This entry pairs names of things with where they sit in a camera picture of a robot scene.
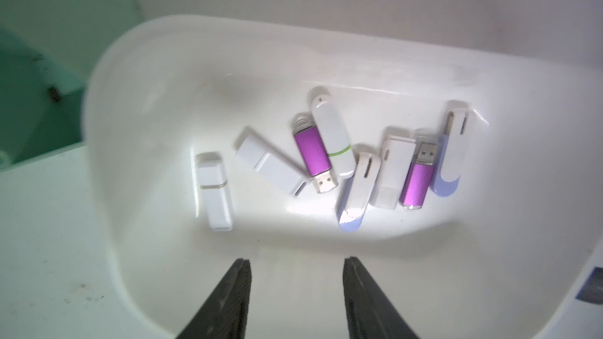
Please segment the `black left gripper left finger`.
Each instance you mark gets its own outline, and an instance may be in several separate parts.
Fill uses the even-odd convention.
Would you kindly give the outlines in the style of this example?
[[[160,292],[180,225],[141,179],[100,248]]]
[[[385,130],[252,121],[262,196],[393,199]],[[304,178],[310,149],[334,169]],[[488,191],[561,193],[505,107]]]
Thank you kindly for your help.
[[[251,262],[236,259],[177,339],[244,339],[251,283]]]

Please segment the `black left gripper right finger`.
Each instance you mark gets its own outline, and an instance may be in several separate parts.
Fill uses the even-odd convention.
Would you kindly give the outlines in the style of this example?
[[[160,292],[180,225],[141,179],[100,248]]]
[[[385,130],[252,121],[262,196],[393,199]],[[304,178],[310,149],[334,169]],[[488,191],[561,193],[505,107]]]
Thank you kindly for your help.
[[[394,308],[359,258],[345,259],[342,282],[351,338],[419,337]]]

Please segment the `silver purple usb drive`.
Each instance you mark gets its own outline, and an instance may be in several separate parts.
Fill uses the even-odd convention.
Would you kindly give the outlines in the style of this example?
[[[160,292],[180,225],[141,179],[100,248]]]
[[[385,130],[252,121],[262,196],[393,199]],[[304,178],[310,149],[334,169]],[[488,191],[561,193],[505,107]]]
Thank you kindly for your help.
[[[381,159],[369,152],[359,154],[355,174],[345,183],[338,205],[339,227],[355,232],[361,227],[381,169]]]

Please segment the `dark purple usb drive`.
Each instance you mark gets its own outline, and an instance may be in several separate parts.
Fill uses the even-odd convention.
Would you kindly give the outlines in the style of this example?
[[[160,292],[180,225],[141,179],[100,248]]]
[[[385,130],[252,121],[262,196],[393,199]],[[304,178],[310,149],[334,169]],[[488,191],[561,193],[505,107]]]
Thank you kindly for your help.
[[[419,142],[408,171],[405,185],[400,194],[399,203],[405,210],[418,210],[422,208],[433,179],[437,151],[437,143],[430,141]]]

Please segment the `white silver usb drive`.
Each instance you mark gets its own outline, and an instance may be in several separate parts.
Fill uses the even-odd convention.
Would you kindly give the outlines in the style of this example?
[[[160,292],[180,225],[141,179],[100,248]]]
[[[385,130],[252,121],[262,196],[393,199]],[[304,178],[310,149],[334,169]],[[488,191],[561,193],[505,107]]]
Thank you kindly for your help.
[[[217,152],[198,154],[196,177],[209,228],[214,232],[232,231],[234,209],[223,158]]]

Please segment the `white clear usb drive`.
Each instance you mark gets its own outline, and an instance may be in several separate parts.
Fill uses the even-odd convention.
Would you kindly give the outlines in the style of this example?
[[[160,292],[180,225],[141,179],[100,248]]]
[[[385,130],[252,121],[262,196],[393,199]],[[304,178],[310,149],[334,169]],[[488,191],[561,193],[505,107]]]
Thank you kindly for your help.
[[[381,167],[370,204],[395,210],[405,185],[416,142],[406,137],[388,136],[381,147]]]

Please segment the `white green-band usb drive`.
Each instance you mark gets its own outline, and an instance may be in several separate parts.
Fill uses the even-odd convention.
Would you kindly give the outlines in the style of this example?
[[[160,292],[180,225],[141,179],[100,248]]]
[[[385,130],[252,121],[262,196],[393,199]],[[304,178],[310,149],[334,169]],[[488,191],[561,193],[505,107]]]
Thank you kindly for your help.
[[[356,169],[356,156],[334,99],[325,88],[315,87],[309,95],[309,108],[334,172],[341,179],[351,178]]]

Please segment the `white storage box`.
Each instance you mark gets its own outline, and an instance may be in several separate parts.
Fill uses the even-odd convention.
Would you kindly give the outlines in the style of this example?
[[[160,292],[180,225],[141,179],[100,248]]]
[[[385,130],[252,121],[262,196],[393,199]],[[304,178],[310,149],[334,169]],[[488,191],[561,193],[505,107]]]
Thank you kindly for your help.
[[[103,53],[83,131],[168,335],[544,338],[602,311],[602,71],[199,16]]]

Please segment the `white blue usb drive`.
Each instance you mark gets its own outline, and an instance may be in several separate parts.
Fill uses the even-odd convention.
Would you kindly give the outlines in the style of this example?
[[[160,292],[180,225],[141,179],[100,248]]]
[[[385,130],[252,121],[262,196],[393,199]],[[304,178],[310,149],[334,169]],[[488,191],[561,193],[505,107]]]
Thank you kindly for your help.
[[[449,197],[458,189],[476,118],[475,111],[468,103],[448,102],[431,183],[432,191],[439,197]]]

